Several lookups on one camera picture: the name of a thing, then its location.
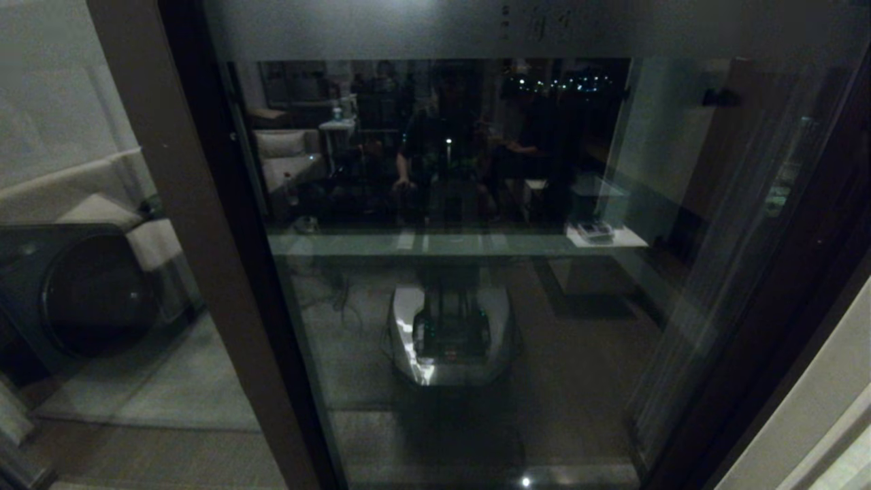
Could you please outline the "sliding glass door brown frame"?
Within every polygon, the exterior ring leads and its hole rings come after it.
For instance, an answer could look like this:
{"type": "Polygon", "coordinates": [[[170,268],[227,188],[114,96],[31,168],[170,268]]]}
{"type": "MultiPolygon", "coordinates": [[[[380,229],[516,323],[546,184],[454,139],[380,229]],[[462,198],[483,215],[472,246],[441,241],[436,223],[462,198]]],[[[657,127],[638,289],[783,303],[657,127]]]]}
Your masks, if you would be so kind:
{"type": "Polygon", "coordinates": [[[314,480],[699,490],[871,246],[871,0],[194,0],[314,480]]]}

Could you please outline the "long grey stone sill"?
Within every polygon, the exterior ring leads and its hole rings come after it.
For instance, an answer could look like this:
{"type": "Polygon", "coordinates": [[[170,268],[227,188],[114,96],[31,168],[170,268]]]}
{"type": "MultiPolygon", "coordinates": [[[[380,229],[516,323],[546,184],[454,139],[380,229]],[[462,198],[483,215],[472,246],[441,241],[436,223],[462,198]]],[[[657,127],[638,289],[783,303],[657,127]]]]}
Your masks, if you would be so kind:
{"type": "Polygon", "coordinates": [[[561,236],[569,232],[578,233],[576,227],[424,227],[424,226],[318,226],[318,232],[325,235],[399,235],[412,232],[417,235],[543,235],[561,236]]]}

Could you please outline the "fixed glass door panel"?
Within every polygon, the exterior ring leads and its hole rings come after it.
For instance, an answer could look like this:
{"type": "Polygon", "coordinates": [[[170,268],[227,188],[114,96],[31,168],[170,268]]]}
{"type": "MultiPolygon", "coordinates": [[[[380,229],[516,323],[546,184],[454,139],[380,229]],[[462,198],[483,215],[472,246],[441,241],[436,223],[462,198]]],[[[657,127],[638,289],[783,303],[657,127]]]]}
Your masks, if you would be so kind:
{"type": "Polygon", "coordinates": [[[170,323],[61,331],[50,255],[84,236],[0,225],[0,466],[50,490],[340,490],[259,198],[236,163],[193,0],[0,0],[0,187],[139,148],[203,301],[170,323]],[[258,432],[55,421],[35,409],[94,359],[214,320],[258,432]]]}

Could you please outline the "grey floor rug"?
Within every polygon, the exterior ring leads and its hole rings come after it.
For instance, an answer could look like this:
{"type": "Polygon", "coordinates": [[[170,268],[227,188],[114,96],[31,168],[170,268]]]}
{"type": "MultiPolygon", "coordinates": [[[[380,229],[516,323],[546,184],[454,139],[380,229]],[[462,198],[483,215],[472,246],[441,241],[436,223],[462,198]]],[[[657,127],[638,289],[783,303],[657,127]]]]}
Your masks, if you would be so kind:
{"type": "Polygon", "coordinates": [[[153,332],[126,353],[85,363],[35,415],[55,421],[258,432],[214,320],[153,332]]]}

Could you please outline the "light grey sofa cushion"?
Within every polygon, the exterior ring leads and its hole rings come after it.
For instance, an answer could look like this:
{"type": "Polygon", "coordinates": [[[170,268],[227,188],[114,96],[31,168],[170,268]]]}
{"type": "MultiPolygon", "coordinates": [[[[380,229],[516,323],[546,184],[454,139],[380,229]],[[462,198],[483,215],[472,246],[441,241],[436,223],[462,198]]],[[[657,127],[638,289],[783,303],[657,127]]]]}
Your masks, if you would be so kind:
{"type": "Polygon", "coordinates": [[[61,224],[112,225],[126,233],[145,223],[146,218],[101,193],[93,193],[60,214],[54,221],[61,224]]]}

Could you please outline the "light grey sofa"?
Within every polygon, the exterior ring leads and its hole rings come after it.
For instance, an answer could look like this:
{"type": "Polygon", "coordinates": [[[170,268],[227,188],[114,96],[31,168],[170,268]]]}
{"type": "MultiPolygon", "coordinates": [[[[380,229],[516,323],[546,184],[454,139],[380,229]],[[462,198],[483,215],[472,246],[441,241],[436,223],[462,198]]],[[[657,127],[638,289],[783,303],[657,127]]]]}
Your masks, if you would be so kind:
{"type": "Polygon", "coordinates": [[[166,218],[129,232],[112,225],[55,223],[93,193],[134,210],[158,193],[139,148],[0,187],[0,225],[84,236],[50,255],[46,313],[61,331],[120,333],[170,323],[203,301],[166,218]]]}

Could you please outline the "dark brown door jamb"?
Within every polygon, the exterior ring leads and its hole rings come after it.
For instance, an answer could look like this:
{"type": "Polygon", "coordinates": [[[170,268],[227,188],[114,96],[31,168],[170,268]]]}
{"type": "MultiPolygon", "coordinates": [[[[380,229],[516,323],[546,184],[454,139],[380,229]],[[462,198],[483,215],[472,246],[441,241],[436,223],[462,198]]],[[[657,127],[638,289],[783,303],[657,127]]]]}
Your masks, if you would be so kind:
{"type": "Polygon", "coordinates": [[[871,421],[871,221],[760,295],[644,490],[796,487],[871,421]]]}

